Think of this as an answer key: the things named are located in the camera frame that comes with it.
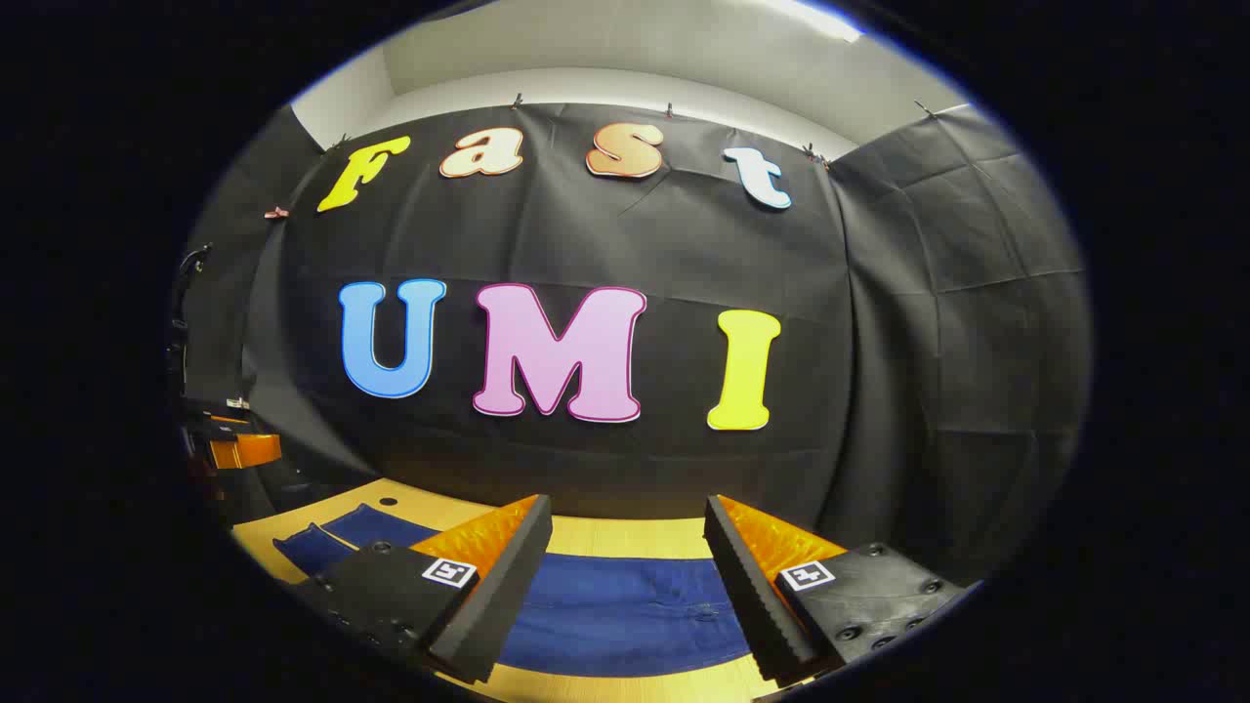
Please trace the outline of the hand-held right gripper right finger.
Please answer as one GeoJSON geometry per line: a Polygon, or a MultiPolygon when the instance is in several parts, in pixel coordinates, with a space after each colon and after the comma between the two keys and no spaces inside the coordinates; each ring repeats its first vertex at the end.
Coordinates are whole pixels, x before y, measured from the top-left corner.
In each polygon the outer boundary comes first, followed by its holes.
{"type": "Polygon", "coordinates": [[[831,675],[935,622],[969,589],[881,542],[845,548],[724,495],[704,539],[760,675],[831,675]]]}

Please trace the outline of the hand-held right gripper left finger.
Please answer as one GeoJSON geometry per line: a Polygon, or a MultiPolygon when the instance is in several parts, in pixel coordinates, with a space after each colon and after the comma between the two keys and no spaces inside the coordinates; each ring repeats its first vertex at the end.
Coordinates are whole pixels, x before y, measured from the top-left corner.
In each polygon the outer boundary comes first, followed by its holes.
{"type": "Polygon", "coordinates": [[[422,540],[358,542],[294,584],[291,595],[398,665],[482,683],[518,622],[551,530],[551,499],[536,494],[422,540]]]}

